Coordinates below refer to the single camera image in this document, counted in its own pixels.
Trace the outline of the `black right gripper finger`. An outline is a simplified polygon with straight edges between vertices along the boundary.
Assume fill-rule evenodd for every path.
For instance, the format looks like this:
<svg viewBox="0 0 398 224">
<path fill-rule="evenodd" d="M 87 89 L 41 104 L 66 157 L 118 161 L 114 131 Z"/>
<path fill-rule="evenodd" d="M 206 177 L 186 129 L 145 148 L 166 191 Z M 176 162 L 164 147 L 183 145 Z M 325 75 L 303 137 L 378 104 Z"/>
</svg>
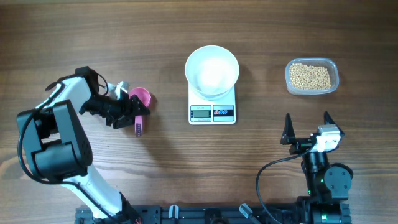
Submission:
<svg viewBox="0 0 398 224">
<path fill-rule="evenodd" d="M 325 124 L 335 125 L 338 128 L 339 132 L 340 132 L 340 136 L 344 136 L 345 135 L 343 130 L 333 121 L 333 119 L 331 118 L 330 114 L 327 111 L 324 112 L 323 119 L 324 119 L 324 123 Z"/>
<path fill-rule="evenodd" d="M 293 144 L 294 142 L 295 142 L 294 127 L 292 124 L 292 119 L 290 117 L 290 114 L 287 113 L 285 116 L 284 130 L 282 132 L 280 144 L 288 145 L 288 144 Z"/>
</svg>

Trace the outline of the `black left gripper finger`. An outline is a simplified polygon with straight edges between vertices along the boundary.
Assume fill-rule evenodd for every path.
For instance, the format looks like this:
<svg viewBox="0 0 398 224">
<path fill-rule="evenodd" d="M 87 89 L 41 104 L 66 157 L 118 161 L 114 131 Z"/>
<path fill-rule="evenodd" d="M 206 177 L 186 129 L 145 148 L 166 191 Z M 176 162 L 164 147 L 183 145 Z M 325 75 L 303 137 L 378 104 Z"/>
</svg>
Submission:
<svg viewBox="0 0 398 224">
<path fill-rule="evenodd" d="M 135 125 L 135 116 L 122 116 L 113 123 L 113 129 L 125 128 Z"/>
<path fill-rule="evenodd" d="M 150 109 L 139 99 L 137 95 L 132 95 L 131 102 L 131 115 L 132 116 L 147 116 L 150 115 Z"/>
</svg>

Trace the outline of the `pink plastic measuring scoop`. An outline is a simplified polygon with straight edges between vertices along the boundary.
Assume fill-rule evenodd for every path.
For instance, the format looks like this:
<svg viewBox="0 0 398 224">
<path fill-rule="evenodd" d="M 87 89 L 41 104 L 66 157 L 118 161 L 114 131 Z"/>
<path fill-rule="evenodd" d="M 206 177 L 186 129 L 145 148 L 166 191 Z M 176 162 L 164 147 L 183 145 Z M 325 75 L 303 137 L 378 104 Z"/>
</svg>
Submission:
<svg viewBox="0 0 398 224">
<path fill-rule="evenodd" d="M 132 90 L 129 91 L 129 96 L 136 95 L 141 103 L 145 106 L 148 107 L 151 103 L 151 95 L 150 92 L 143 88 L 143 87 L 136 87 L 133 88 Z M 137 137 L 141 137 L 143 133 L 143 117 L 141 115 L 135 116 L 135 134 Z"/>
</svg>

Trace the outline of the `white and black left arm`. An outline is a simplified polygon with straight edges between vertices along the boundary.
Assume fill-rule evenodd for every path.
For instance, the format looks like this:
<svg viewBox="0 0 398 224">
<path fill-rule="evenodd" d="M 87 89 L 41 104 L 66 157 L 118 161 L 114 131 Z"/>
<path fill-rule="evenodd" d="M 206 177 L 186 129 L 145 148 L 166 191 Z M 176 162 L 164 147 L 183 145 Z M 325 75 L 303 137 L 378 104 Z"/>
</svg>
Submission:
<svg viewBox="0 0 398 224">
<path fill-rule="evenodd" d="M 101 85 L 102 75 L 90 67 L 59 78 L 46 89 L 52 94 L 35 108 L 17 115 L 17 156 L 25 174 L 44 185 L 72 191 L 92 212 L 96 223 L 142 223 L 124 195 L 112 188 L 93 165 L 90 142 L 78 118 L 86 112 L 104 118 L 107 126 L 124 128 L 136 116 L 150 114 L 122 83 Z"/>
</svg>

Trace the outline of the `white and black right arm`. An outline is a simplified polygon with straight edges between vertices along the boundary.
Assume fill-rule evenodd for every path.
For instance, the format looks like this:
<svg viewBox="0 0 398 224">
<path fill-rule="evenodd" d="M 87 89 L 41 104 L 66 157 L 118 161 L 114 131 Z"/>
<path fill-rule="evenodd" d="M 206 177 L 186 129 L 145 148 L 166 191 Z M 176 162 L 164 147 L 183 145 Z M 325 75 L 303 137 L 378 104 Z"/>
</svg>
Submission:
<svg viewBox="0 0 398 224">
<path fill-rule="evenodd" d="M 331 164 L 328 153 L 339 148 L 345 136 L 328 112 L 323 115 L 324 124 L 307 138 L 295 136 L 289 114 L 281 136 L 281 145 L 289 145 L 289 154 L 302 158 L 301 168 L 306 178 L 308 196 L 295 202 L 295 223 L 351 223 L 349 198 L 353 171 L 342 163 Z"/>
</svg>

